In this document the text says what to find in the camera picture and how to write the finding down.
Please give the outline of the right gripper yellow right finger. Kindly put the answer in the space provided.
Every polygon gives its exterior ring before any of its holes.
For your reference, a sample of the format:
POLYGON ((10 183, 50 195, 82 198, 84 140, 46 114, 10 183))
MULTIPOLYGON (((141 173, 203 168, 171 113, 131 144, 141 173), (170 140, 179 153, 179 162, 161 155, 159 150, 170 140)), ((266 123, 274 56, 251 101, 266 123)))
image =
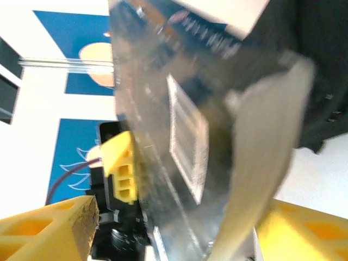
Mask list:
POLYGON ((257 226, 264 261, 348 261, 348 220, 273 200, 257 226))

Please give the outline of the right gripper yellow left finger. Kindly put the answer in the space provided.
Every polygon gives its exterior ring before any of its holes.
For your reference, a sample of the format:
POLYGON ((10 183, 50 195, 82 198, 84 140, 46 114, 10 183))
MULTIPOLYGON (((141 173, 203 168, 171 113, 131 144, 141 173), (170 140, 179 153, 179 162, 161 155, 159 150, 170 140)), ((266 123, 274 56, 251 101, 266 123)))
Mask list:
POLYGON ((97 230, 94 196, 0 220, 0 261, 87 261, 97 230))

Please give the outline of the black book with gold print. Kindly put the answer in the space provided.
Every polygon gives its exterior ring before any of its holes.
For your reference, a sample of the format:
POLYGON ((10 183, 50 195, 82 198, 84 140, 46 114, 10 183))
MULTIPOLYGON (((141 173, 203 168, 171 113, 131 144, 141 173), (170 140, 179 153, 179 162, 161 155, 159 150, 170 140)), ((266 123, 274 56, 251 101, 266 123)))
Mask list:
POLYGON ((238 43, 172 0, 109 0, 116 112, 159 261, 248 261, 313 85, 296 53, 238 43))

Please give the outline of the aluminium frame post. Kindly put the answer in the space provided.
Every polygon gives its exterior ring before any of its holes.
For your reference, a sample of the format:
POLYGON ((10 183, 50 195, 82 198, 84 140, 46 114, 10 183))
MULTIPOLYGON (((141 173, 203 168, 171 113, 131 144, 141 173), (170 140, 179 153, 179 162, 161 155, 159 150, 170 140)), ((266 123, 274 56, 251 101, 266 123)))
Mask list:
POLYGON ((114 72, 114 65, 108 61, 94 61, 81 59, 48 59, 48 58, 20 58, 18 64, 23 67, 43 67, 67 70, 69 73, 109 74, 114 72))

